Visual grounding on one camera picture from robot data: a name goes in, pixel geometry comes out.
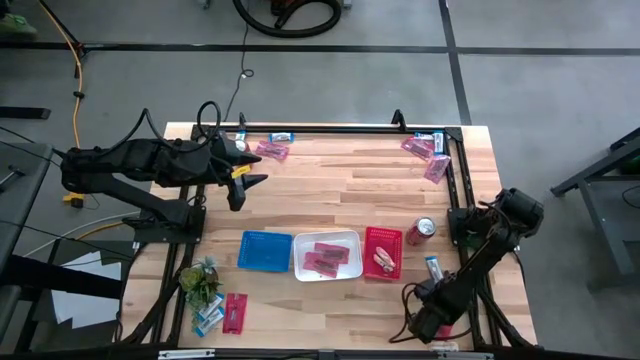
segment white paper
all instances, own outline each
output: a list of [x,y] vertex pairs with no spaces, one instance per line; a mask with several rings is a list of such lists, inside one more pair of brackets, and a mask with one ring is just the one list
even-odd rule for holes
[[[85,263],[100,259],[100,253],[90,253],[64,264],[64,266]],[[94,275],[120,280],[121,264],[114,263],[103,266],[100,261],[69,267]],[[58,323],[72,320],[72,328],[99,324],[116,319],[119,307],[118,299],[108,299],[97,296],[80,295],[64,291],[52,291],[53,305]]]

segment pink wrapper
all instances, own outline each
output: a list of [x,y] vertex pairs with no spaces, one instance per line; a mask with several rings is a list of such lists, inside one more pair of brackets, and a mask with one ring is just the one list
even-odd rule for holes
[[427,166],[427,171],[424,172],[424,178],[431,180],[434,184],[439,183],[442,175],[447,171],[449,161],[451,161],[451,157],[448,155],[434,156]]
[[273,144],[268,141],[261,140],[255,151],[260,156],[267,156],[277,160],[284,160],[289,155],[289,148],[286,146]]
[[429,159],[433,157],[433,151],[435,149],[432,140],[418,139],[415,136],[407,138],[402,142],[400,147],[424,161],[429,161]]
[[308,252],[304,254],[304,265],[302,268],[305,270],[315,271],[335,279],[336,276],[338,276],[338,266],[336,262],[323,259],[321,253]]
[[313,250],[321,253],[324,260],[338,264],[349,263],[349,248],[344,246],[315,243]]

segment white tray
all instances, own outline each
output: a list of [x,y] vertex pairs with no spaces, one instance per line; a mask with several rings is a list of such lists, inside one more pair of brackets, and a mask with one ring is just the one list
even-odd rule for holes
[[[336,278],[305,270],[304,254],[312,252],[314,244],[321,242],[349,248],[349,263],[340,265]],[[300,281],[326,281],[357,278],[362,275],[362,251],[360,236],[353,230],[299,234],[293,239],[293,263],[296,278]]]

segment plastic tray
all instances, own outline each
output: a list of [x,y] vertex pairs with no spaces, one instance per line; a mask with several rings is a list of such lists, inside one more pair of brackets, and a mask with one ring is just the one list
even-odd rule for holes
[[[376,247],[381,247],[386,251],[391,260],[396,263],[392,272],[385,272],[382,266],[373,260]],[[398,280],[402,273],[402,231],[367,227],[364,238],[364,277]]]
[[238,267],[251,270],[287,272],[291,259],[289,234],[245,231],[238,256]]
[[[313,247],[316,242],[349,248],[349,263],[340,265],[338,268],[338,275],[335,279],[318,274],[315,271],[305,270],[302,268],[304,265],[304,254],[313,251]],[[293,263],[296,278],[300,281],[326,281],[357,278],[362,275],[362,250],[360,249],[360,236],[353,230],[299,234],[293,240]]]

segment blue tray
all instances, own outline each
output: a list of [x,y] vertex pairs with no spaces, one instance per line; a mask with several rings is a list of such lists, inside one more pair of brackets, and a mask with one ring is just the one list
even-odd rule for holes
[[238,267],[262,271],[289,271],[291,242],[289,234],[245,231],[238,256]]

